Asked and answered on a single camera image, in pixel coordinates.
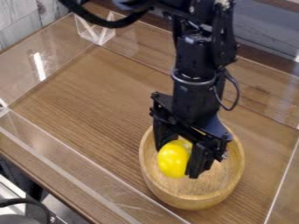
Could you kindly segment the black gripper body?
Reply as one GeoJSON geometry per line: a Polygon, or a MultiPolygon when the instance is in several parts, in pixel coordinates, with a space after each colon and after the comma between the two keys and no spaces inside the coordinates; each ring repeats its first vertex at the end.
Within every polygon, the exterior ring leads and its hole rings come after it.
{"type": "Polygon", "coordinates": [[[172,71],[172,94],[153,92],[149,115],[173,119],[172,130],[190,145],[200,143],[213,151],[213,160],[220,161],[232,136],[217,118],[220,108],[231,111],[221,102],[225,80],[233,81],[227,69],[212,72],[208,77],[185,77],[172,71]]]}

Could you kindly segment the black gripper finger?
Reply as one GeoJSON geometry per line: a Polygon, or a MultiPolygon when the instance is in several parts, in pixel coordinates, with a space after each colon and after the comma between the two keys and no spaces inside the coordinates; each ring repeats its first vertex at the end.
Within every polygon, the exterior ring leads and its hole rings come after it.
{"type": "Polygon", "coordinates": [[[213,163],[213,151],[201,143],[190,146],[190,156],[186,163],[185,175],[189,179],[196,179],[213,163]]]}
{"type": "Polygon", "coordinates": [[[176,121],[173,119],[162,119],[157,116],[153,117],[153,141],[156,151],[160,151],[166,143],[177,139],[178,135],[172,130],[174,124],[176,121]]]}

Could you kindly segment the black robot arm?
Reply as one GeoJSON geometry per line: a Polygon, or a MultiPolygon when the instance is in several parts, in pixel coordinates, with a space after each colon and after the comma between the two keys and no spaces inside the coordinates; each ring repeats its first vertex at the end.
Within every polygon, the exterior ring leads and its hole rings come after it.
{"type": "Polygon", "coordinates": [[[172,93],[153,92],[153,142],[160,151],[166,143],[184,138],[190,155],[182,174],[196,179],[227,154],[232,135],[220,122],[225,83],[237,85],[227,66],[236,61],[233,35],[235,0],[113,0],[133,13],[152,7],[162,9],[172,23],[174,64],[172,93]]]}

